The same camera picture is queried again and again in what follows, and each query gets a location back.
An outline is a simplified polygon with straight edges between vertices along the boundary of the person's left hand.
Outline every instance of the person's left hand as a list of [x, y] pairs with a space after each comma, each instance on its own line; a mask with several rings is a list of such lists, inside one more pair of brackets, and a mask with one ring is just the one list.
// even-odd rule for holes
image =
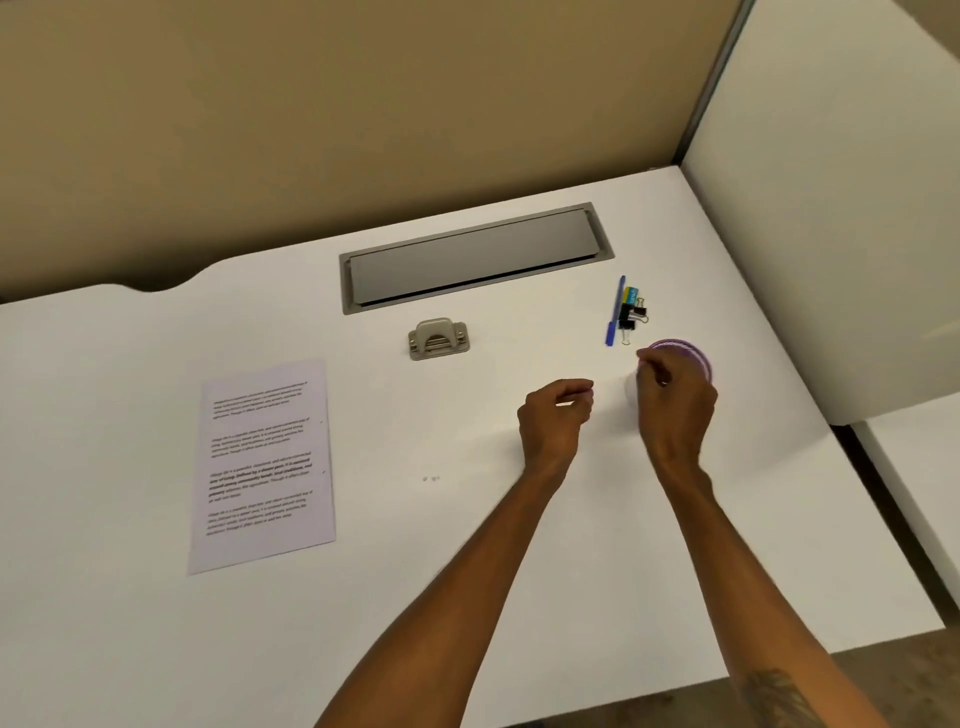
[[527, 395], [516, 411], [524, 471], [563, 477], [577, 454], [580, 425], [590, 419], [593, 382], [558, 379]]

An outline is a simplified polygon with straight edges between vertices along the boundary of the white desk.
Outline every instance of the white desk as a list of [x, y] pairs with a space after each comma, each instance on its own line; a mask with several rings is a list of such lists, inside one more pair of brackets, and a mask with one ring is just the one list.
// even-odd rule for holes
[[[337, 255], [593, 202], [616, 259], [344, 316]], [[171, 291], [0, 306], [0, 705], [19, 728], [308, 726], [520, 469], [516, 408], [596, 380], [468, 727], [724, 674], [684, 542], [603, 345], [617, 280], [721, 399], [733, 521], [831, 650], [941, 626], [682, 174], [665, 169], [219, 263]], [[470, 352], [412, 362], [449, 316]], [[203, 379], [326, 359], [335, 544], [186, 576]]]
[[874, 417], [853, 429], [960, 602], [960, 394]]

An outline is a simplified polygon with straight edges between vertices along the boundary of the tattoo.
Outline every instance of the tattoo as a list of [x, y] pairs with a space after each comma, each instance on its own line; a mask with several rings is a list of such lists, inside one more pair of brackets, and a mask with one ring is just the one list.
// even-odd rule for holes
[[740, 694], [757, 728], [827, 728], [781, 669], [750, 673]]

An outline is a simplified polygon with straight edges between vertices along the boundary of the plastic cup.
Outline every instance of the plastic cup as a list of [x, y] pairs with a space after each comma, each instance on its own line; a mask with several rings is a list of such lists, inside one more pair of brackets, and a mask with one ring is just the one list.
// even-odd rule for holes
[[[707, 381], [713, 382], [713, 367], [710, 366], [707, 355], [690, 342], [684, 341], [683, 339], [660, 339], [647, 347], [647, 349], [672, 349], [676, 353], [693, 359], [693, 361], [697, 362]], [[636, 409], [638, 402], [636, 396], [636, 369], [627, 376], [623, 384], [623, 390], [627, 397], [627, 403], [630, 404], [633, 409]]]

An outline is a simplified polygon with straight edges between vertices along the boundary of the sheet of paper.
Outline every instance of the sheet of paper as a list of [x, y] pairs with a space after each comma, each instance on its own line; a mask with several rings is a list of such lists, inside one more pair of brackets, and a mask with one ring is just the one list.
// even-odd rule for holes
[[206, 382], [189, 572], [336, 538], [322, 360]]

